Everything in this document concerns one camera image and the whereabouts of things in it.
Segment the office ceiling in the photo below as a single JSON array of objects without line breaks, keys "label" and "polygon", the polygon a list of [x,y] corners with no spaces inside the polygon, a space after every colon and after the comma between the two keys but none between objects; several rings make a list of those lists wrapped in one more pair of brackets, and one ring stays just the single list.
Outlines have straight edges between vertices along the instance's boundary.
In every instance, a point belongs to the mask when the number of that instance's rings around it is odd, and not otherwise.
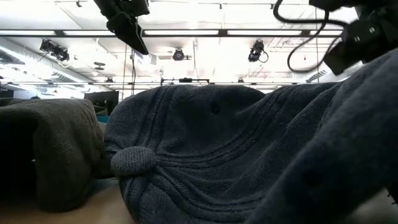
[{"label": "office ceiling", "polygon": [[[106,19],[92,0],[0,0],[0,29],[60,29],[105,30]],[[283,24],[272,14],[275,0],[151,0],[148,16],[139,17],[143,29],[317,29],[313,24]],[[308,5],[308,0],[285,0],[280,13],[291,19],[321,19],[322,10]],[[346,22],[355,20],[353,9],[340,9],[331,13],[332,19]],[[327,25],[327,29],[340,27]],[[39,50],[40,37],[7,37],[7,40],[55,62]],[[269,55],[266,63],[249,63],[248,55],[253,43],[262,40]],[[209,78],[211,82],[302,82],[313,74],[294,74],[287,67],[287,57],[294,47],[305,39],[267,37],[151,37],[144,38],[153,61],[135,63],[136,82],[159,82],[164,78]],[[311,41],[292,57],[292,66],[305,68],[322,59],[333,38]],[[67,67],[94,82],[112,78],[114,82],[131,82],[131,49],[117,38],[51,38],[68,49],[71,60],[60,66]],[[172,60],[175,49],[182,49],[194,60]],[[106,65],[96,71],[94,62]],[[322,65],[320,70],[328,70]],[[131,86],[125,86],[125,95]]]}]

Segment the folded cloth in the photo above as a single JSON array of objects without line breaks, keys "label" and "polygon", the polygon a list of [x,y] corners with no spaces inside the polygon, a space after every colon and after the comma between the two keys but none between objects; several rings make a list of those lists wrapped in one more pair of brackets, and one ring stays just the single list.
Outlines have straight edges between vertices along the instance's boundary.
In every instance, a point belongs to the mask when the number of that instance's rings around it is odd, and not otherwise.
[{"label": "folded cloth", "polygon": [[331,223],[398,171],[398,50],[341,83],[263,94],[165,86],[124,100],[107,156],[139,223]]},{"label": "folded cloth", "polygon": [[36,189],[48,212],[80,206],[93,179],[110,173],[88,100],[0,99],[0,142],[0,192]]}]

